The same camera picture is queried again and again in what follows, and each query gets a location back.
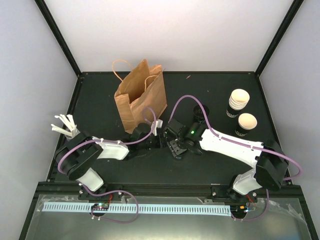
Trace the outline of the brown paper bag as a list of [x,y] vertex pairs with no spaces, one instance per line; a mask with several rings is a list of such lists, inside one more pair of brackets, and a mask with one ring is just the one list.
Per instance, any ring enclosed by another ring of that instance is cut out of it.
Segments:
[[112,63],[112,71],[121,83],[114,93],[114,100],[124,130],[131,134],[138,124],[147,120],[153,122],[153,113],[159,119],[168,106],[163,68],[160,64],[149,66],[144,59],[122,78],[115,70],[116,62],[118,60]]

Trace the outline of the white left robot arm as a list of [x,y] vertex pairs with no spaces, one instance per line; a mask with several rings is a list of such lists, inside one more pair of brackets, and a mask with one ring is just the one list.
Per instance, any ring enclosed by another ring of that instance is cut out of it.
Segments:
[[89,193],[97,200],[103,199],[108,188],[103,178],[93,169],[93,164],[99,159],[129,160],[136,157],[141,150],[163,148],[157,130],[163,121],[157,119],[152,124],[140,123],[127,138],[117,141],[106,141],[90,136],[74,128],[66,131],[68,142],[54,153],[58,163],[58,171],[71,181],[85,185]]

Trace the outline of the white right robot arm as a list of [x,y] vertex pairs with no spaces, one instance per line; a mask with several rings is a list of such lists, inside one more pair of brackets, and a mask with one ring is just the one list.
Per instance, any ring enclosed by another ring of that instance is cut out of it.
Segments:
[[214,131],[205,124],[194,122],[187,126],[175,119],[164,128],[164,135],[176,159],[180,159],[185,152],[201,156],[207,151],[250,166],[250,170],[231,179],[226,190],[231,202],[240,202],[258,189],[279,191],[282,187],[289,163],[275,141],[246,141]]

